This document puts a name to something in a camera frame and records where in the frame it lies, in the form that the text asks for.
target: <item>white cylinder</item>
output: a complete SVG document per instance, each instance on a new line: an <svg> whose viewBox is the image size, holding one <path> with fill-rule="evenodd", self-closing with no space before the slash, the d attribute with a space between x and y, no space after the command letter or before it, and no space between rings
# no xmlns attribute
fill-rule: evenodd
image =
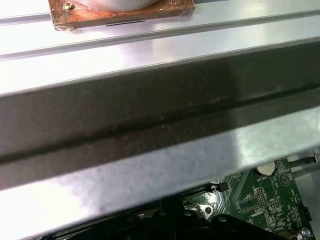
<svg viewBox="0 0 320 240"><path fill-rule="evenodd" d="M93 9L106 12L133 12L149 7L160 0L76 0Z"/></svg>

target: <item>green circuit board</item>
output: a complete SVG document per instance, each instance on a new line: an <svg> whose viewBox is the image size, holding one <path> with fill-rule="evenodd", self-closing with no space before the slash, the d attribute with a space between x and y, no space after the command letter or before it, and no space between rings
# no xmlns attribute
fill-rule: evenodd
<svg viewBox="0 0 320 240"><path fill-rule="evenodd" d="M261 176L253 169L213 181L222 182L228 183L228 190L203 193L188 202L209 204L213 215L228 214L273 233L308 228L311 236L304 239L315 239L286 159L275 162L271 176Z"/></svg>

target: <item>copper heatsink base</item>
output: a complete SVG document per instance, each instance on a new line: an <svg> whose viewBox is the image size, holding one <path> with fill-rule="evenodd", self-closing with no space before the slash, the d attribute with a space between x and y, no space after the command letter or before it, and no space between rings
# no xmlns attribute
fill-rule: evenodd
<svg viewBox="0 0 320 240"><path fill-rule="evenodd" d="M161 0L133 12L100 11L74 0L49 0L49 5L53 25L58 30L185 16L195 10L194 0Z"/></svg>

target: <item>screw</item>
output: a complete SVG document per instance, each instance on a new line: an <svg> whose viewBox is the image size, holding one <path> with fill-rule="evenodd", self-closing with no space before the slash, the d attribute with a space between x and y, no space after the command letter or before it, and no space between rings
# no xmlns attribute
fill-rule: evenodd
<svg viewBox="0 0 320 240"><path fill-rule="evenodd" d="M159 212L159 215L163 217L163 216L165 216L165 215L167 215L167 214L166 214L165 211L162 210L162 211Z"/></svg>
<svg viewBox="0 0 320 240"><path fill-rule="evenodd" d="M302 236L304 236L306 238L311 236L310 230L308 228L306 228L306 227L302 228L301 234L302 234Z"/></svg>
<svg viewBox="0 0 320 240"><path fill-rule="evenodd" d="M227 221L227 219L226 219L224 216L219 216L219 217L218 217L218 220L219 220L220 222L223 222L223 223L225 223L225 222Z"/></svg>
<svg viewBox="0 0 320 240"><path fill-rule="evenodd" d="M204 211L205 211L206 214L210 214L211 213L211 208L207 206Z"/></svg>
<svg viewBox="0 0 320 240"><path fill-rule="evenodd" d="M190 216L192 215L192 212L191 212L191 211L185 211L185 212L184 212L184 215L190 217Z"/></svg>
<svg viewBox="0 0 320 240"><path fill-rule="evenodd" d="M69 2L67 1L65 4L64 4L64 9L65 10L73 10L75 9L75 5L72 3L72 2Z"/></svg>

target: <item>shiny metal surface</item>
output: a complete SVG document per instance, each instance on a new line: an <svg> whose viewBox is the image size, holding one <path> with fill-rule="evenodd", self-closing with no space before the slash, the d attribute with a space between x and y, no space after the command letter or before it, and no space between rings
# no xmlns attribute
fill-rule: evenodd
<svg viewBox="0 0 320 240"><path fill-rule="evenodd" d="M48 7L48 2L43 0L33 0L32 2L16 0L14 3L12 1L2 1L0 20L8 17L48 14Z"/></svg>
<svg viewBox="0 0 320 240"><path fill-rule="evenodd" d="M34 236L319 145L319 123L320 107L316 107L130 159L2 190L0 223L7 227L0 231L0 237L15 240ZM88 147L77 153L77 158L89 158L91 154ZM19 231L12 231L11 226L18 226Z"/></svg>
<svg viewBox="0 0 320 240"><path fill-rule="evenodd" d="M55 31L50 21L3 25L0 95L190 58L315 41L320 36L319 10L317 0L231 0L197 4L189 18L84 28L77 34ZM27 13L32 13L30 7L21 12ZM22 76L29 80L20 81Z"/></svg>
<svg viewBox="0 0 320 240"><path fill-rule="evenodd" d="M316 41L320 36L319 24L320 16L310 16L195 33L187 37L173 36L0 61L0 79L3 79L0 95L145 66L254 51L267 46L274 48L277 44Z"/></svg>

